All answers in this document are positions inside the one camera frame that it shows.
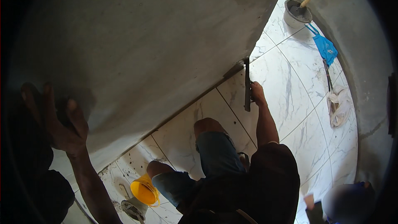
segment finger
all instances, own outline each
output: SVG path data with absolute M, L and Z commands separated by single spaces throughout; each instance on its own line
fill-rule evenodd
M 88 124 L 84 119 L 83 111 L 73 99 L 67 103 L 67 116 L 81 138 L 87 138 Z
M 35 121 L 42 127 L 40 112 L 37 108 L 35 98 L 33 97 L 33 93 L 29 88 L 28 83 L 24 83 L 21 87 L 21 96 L 25 103 L 26 108 L 28 108 L 29 112 L 32 114 Z
M 54 102 L 54 89 L 50 83 L 46 83 L 43 88 L 44 98 L 44 118 L 47 131 L 51 134 L 59 131 L 58 129 L 62 126 L 57 118 L 57 111 L 55 110 Z

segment yellow bucket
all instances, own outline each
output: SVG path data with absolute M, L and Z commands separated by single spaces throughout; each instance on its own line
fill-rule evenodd
M 159 191 L 153 186 L 152 181 L 147 173 L 142 177 L 135 179 L 131 185 L 130 189 L 132 194 L 142 203 L 149 205 L 151 207 L 158 207 L 160 205 L 159 201 Z

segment white plastic bag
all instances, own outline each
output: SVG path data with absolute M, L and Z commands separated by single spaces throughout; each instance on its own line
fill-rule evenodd
M 333 129 L 342 126 L 347 121 L 350 109 L 353 106 L 348 89 L 339 85 L 334 86 L 327 102 L 330 126 Z

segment person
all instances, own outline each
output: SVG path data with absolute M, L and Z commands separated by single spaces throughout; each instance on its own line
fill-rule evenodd
M 360 224 L 373 213 L 375 191 L 368 181 L 342 184 L 328 191 L 322 201 L 314 203 L 313 194 L 304 197 L 304 201 L 310 224 Z
M 121 223 L 107 191 L 92 167 L 86 148 L 88 125 L 82 109 L 69 99 L 66 115 L 71 126 L 58 119 L 52 86 L 43 88 L 43 118 L 28 87 L 22 97 L 35 120 L 44 128 L 53 147 L 67 153 L 86 205 L 98 223 Z M 300 178 L 289 148 L 279 144 L 275 122 L 263 88 L 251 84 L 252 99 L 259 108 L 258 150 L 246 172 L 231 139 L 214 119 L 194 125 L 197 150 L 206 178 L 192 180 L 166 164 L 152 161 L 147 173 L 158 190 L 183 214 L 184 223 L 286 223 L 295 220 Z

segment blue bag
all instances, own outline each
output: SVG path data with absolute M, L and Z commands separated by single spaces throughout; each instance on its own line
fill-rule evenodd
M 330 42 L 328 39 L 321 36 L 319 34 L 319 31 L 316 28 L 314 28 L 311 24 L 310 26 L 314 30 L 310 29 L 310 27 L 306 25 L 306 27 L 309 30 L 311 30 L 312 33 L 314 33 L 315 36 L 313 37 L 313 39 L 316 44 L 316 47 L 318 48 L 321 57 L 326 60 L 326 64 L 328 65 L 328 67 L 330 67 L 330 65 L 334 61 L 334 58 L 337 57 L 338 54 L 337 49 L 333 46 L 333 42 Z

